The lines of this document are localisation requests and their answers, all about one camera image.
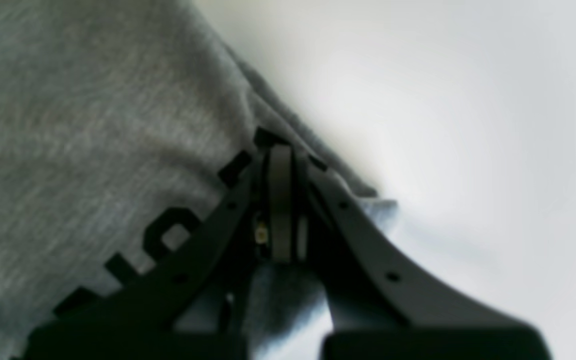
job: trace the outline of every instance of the gray cloth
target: gray cloth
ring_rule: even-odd
[[[258,126],[375,196],[188,1],[0,0],[0,360],[75,288],[117,291],[114,253],[153,268],[144,228],[168,207],[205,219],[227,191],[217,171],[254,152]],[[365,206],[392,218],[393,203]],[[261,268],[252,292],[256,358],[326,311],[303,269]]]

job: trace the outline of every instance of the white background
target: white background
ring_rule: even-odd
[[[398,200],[400,249],[576,360],[576,0],[195,3]]]

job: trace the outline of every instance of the gray fabric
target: gray fabric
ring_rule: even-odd
[[[146,225],[168,207],[210,214],[227,191],[217,171],[254,151],[257,126],[375,196],[188,1],[0,0],[0,360],[76,287],[117,291],[103,271],[114,253],[153,268]],[[326,309],[301,268],[261,268],[252,292],[256,358]]]

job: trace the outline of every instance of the white surface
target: white surface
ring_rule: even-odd
[[[399,200],[405,253],[576,360],[576,0],[196,3]]]

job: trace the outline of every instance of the screw hole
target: screw hole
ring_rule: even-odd
[[[188,274],[179,273],[172,278],[172,281],[175,284],[185,284],[186,282],[188,282]]]
[[[393,283],[398,283],[402,280],[402,277],[400,276],[400,274],[396,273],[396,272],[388,272],[386,273],[386,278],[390,281],[392,281]]]

